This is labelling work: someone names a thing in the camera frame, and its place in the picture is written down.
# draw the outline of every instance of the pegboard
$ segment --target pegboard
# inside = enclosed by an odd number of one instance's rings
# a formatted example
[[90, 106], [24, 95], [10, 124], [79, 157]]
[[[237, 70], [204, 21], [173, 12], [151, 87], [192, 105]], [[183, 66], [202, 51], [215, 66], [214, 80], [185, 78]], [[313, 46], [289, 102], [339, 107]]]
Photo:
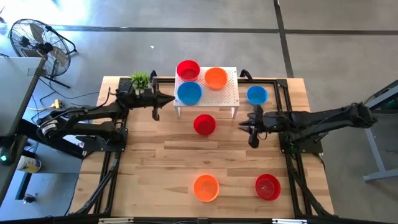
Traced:
[[[235, 107], [239, 106], [239, 92], [238, 92], [238, 75], [236, 72], [236, 67], [221, 67], [228, 74], [228, 81], [225, 87], [220, 91], [214, 91], [207, 87], [205, 83], [205, 73], [212, 67], [201, 67], [197, 82], [203, 90], [203, 96], [201, 100], [194, 106], [225, 106], [225, 107]], [[177, 69], [175, 71], [175, 87], [174, 87], [174, 106], [187, 106], [183, 104], [178, 96], [178, 87], [183, 84], [184, 81], [180, 79], [177, 74]]]

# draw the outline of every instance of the blue bowl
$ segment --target blue bowl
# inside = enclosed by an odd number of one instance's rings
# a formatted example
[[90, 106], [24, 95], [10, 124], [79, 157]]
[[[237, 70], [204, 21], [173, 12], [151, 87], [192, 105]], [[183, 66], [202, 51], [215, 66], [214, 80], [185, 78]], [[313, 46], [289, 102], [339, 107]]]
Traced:
[[261, 105], [268, 100], [267, 90], [261, 86], [252, 86], [246, 93], [248, 102], [252, 105]]
[[197, 104], [203, 94], [201, 86], [195, 82], [185, 82], [177, 90], [177, 96], [181, 102], [188, 106]]

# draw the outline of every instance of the fan guard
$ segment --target fan guard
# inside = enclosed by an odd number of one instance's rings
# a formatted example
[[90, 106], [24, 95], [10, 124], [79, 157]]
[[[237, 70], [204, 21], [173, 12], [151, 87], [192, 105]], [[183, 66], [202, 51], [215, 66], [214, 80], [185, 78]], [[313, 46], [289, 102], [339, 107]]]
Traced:
[[64, 38], [49, 25], [33, 19], [15, 22], [9, 38], [20, 57], [43, 57], [43, 68], [48, 76], [64, 74], [70, 65], [70, 51]]

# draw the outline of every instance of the orange bowl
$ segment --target orange bowl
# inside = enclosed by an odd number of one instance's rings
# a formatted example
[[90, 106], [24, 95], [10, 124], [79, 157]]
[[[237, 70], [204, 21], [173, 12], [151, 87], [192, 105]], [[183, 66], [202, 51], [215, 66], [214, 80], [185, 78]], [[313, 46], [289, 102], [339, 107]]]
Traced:
[[211, 90], [222, 90], [227, 80], [228, 75], [222, 68], [211, 68], [205, 73], [205, 83]]
[[201, 175], [193, 185], [193, 193], [202, 202], [211, 202], [219, 192], [220, 185], [212, 175]]

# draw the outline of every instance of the shelf leg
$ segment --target shelf leg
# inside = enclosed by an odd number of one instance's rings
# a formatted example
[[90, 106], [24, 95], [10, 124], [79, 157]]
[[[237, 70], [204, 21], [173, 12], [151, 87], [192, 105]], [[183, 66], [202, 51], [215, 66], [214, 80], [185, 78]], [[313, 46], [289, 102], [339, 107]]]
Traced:
[[232, 107], [231, 112], [232, 112], [232, 119], [235, 119], [236, 114], [238, 113], [238, 106]]
[[181, 117], [181, 107], [179, 106], [174, 106], [175, 112], [177, 114], [177, 117]]

